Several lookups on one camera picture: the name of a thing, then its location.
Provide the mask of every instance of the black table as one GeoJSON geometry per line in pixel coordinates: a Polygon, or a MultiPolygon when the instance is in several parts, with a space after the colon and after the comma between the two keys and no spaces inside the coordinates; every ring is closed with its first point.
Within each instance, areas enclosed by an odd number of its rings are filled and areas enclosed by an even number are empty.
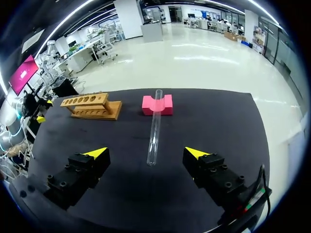
{"type": "Polygon", "coordinates": [[[95,189],[68,209],[74,216],[107,227],[130,230],[204,232],[217,226],[224,212],[198,189],[182,164],[183,148],[217,152],[246,185],[265,165],[269,151],[264,126],[250,94],[205,89],[164,89],[173,95],[173,116],[162,116],[157,165],[146,164],[151,116],[141,102],[155,89],[109,93],[122,100],[118,121],[70,117],[54,102],[37,134],[30,174],[46,180],[64,168],[75,152],[109,147],[111,165],[95,189]]]}

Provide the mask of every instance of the pink screen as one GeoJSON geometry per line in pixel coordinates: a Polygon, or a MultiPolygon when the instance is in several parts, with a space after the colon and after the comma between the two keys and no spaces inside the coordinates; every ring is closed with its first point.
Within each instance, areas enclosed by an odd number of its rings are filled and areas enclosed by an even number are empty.
{"type": "Polygon", "coordinates": [[[37,72],[38,66],[30,55],[23,64],[15,71],[9,83],[14,92],[19,95],[26,83],[37,72]]]}

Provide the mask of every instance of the pink foam block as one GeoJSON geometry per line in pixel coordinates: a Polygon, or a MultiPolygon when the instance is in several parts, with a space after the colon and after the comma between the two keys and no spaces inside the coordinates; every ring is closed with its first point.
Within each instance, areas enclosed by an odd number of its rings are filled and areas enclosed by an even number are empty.
{"type": "Polygon", "coordinates": [[[165,95],[164,98],[160,100],[155,100],[151,96],[144,96],[141,108],[146,116],[150,116],[154,112],[161,112],[161,115],[173,115],[172,95],[165,95]]]}

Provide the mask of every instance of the glossy floor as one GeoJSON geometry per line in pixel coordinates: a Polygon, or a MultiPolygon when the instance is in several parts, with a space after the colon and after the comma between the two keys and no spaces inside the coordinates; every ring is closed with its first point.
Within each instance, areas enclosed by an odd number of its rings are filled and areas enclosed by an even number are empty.
{"type": "Polygon", "coordinates": [[[115,61],[88,65],[78,74],[83,93],[157,87],[251,93],[267,134],[275,206],[288,186],[287,139],[300,129],[302,117],[286,81],[262,55],[220,33],[181,24],[163,25],[163,32],[163,42],[122,41],[115,61]]]}

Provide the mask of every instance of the wooden test tube rack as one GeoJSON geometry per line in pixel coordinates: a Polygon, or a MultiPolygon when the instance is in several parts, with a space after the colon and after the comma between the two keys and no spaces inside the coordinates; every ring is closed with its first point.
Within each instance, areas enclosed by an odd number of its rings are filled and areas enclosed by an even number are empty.
{"type": "Polygon", "coordinates": [[[99,93],[65,99],[60,106],[68,108],[76,118],[117,120],[122,101],[108,101],[107,93],[99,93]]]}

